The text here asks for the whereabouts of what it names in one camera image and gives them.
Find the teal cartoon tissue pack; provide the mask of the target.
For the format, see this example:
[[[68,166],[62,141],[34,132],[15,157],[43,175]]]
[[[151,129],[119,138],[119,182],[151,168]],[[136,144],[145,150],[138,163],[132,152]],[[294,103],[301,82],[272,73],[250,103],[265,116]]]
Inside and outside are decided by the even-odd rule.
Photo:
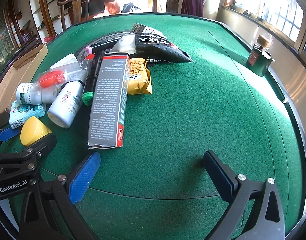
[[[46,105],[26,105],[13,101],[9,114],[9,124],[12,129],[22,126],[30,117],[41,118],[46,113]]]

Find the yellow round container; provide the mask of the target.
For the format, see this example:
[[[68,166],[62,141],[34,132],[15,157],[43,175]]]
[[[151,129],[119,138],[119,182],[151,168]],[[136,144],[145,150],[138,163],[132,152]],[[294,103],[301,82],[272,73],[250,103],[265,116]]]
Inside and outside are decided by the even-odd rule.
[[[24,123],[21,129],[20,142],[24,146],[29,146],[51,132],[43,122],[32,116]]]

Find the white bottle green label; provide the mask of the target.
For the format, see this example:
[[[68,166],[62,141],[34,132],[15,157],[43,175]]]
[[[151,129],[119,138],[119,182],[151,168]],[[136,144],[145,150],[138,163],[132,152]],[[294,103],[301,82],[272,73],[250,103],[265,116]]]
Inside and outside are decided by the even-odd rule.
[[[51,104],[58,94],[56,86],[41,89],[34,83],[20,83],[15,92],[17,102],[24,105]]]

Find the white pill bottle red label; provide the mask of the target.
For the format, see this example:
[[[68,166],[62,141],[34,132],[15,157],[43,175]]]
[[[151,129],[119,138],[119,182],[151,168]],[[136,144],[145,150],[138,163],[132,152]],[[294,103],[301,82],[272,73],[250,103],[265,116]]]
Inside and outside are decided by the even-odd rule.
[[[80,80],[67,83],[47,111],[49,119],[61,128],[70,128],[82,105],[83,89]]]

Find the grey red carton box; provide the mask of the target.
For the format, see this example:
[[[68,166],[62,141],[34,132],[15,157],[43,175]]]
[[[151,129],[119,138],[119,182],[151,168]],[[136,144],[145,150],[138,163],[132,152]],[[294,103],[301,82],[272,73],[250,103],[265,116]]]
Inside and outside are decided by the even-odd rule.
[[[104,54],[90,113],[89,149],[122,147],[129,76],[128,53]]]

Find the clear case red spool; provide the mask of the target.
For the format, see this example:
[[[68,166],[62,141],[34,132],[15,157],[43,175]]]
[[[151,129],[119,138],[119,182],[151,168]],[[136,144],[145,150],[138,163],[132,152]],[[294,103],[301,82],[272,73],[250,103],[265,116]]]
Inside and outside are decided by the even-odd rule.
[[[90,65],[90,60],[82,60],[49,69],[40,73],[34,83],[41,89],[78,80],[84,83],[88,76]]]

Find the black marker green cap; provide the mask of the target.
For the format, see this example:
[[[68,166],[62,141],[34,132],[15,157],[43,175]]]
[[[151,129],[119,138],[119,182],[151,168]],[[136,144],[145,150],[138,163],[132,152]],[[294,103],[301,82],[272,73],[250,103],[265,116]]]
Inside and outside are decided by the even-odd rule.
[[[86,77],[84,90],[82,93],[82,100],[86,106],[92,105],[94,90],[96,88],[100,64],[104,52],[95,53],[93,55],[94,57],[92,58],[91,67],[89,69],[88,76]]]

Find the yellow snack packet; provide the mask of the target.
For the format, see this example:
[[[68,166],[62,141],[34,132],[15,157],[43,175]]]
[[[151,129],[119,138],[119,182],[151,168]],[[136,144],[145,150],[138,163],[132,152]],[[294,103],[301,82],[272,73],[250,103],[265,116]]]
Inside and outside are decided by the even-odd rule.
[[[130,77],[128,84],[128,94],[152,94],[151,74],[146,68],[146,59],[130,59]]]

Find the black foil pouch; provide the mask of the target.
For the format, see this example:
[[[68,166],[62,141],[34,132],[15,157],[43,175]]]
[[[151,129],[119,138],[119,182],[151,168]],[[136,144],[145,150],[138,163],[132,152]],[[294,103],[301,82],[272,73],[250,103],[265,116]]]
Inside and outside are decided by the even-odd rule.
[[[135,23],[130,31],[135,35],[135,53],[132,58],[147,59],[148,63],[192,62],[191,56],[170,42],[160,31]]]

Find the cardboard tray box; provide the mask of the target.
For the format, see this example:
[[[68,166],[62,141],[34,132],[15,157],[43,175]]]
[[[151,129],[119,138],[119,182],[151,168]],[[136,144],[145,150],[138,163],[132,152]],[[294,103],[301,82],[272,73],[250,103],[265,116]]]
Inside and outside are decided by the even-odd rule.
[[[15,100],[15,91],[20,83],[31,82],[41,62],[48,53],[47,45],[34,48],[15,61],[0,83],[0,114]]]

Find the white power adapter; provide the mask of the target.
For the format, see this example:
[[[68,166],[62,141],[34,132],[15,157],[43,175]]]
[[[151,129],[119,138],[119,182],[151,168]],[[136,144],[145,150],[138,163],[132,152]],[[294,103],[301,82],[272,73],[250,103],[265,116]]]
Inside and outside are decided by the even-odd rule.
[[[65,57],[63,57],[62,59],[60,59],[59,61],[57,61],[56,63],[54,63],[53,65],[51,65],[49,70],[58,68],[58,67],[61,67],[67,64],[71,64],[71,63],[77,63],[77,62],[78,60],[75,57],[75,55],[73,53],[70,53],[66,55]]]

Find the round table centre panel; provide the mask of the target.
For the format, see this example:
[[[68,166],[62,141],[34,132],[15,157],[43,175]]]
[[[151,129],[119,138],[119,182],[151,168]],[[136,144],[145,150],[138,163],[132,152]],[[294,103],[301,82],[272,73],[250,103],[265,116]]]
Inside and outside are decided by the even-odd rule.
[[[126,44],[125,47],[122,47],[122,42],[119,42],[119,40],[124,36],[124,35],[129,35],[130,31],[129,30],[124,30],[124,31],[118,31],[110,34],[106,34],[104,36],[95,38],[94,40],[87,42],[85,45],[83,45],[80,49],[78,49],[74,55],[77,58],[77,60],[81,60],[85,58],[85,47],[86,46],[91,46],[94,44],[98,43],[104,43],[104,42],[109,42],[113,40],[117,40],[117,43],[111,48],[107,50],[103,50],[105,52],[127,52],[129,54],[134,54],[136,53],[136,46],[135,42],[130,41],[130,44]]]

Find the green tin with cork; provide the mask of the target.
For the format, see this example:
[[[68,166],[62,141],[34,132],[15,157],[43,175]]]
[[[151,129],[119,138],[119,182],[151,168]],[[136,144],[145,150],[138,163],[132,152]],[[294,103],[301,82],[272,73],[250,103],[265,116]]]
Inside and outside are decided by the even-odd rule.
[[[246,62],[247,68],[260,77],[263,77],[271,63],[275,62],[267,51],[269,47],[270,40],[263,35],[259,35]]]

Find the wooden chair left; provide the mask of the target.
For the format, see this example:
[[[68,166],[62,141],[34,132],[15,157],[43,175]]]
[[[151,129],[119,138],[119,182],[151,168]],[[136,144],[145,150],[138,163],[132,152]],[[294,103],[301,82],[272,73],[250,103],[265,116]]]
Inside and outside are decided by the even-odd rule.
[[[71,3],[73,8],[73,23],[80,23],[82,19],[82,1],[81,0],[64,0],[57,2],[57,5],[60,7],[60,17],[61,25],[63,31],[66,30],[64,10],[65,5]],[[88,21],[89,18],[89,0],[85,0],[85,18]]]

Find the purple cloth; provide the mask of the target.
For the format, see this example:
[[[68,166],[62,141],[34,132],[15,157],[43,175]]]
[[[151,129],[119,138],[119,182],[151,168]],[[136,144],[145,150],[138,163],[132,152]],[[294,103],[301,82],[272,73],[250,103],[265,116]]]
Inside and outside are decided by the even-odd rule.
[[[206,0],[183,0],[181,13],[185,15],[203,17],[205,1]]]

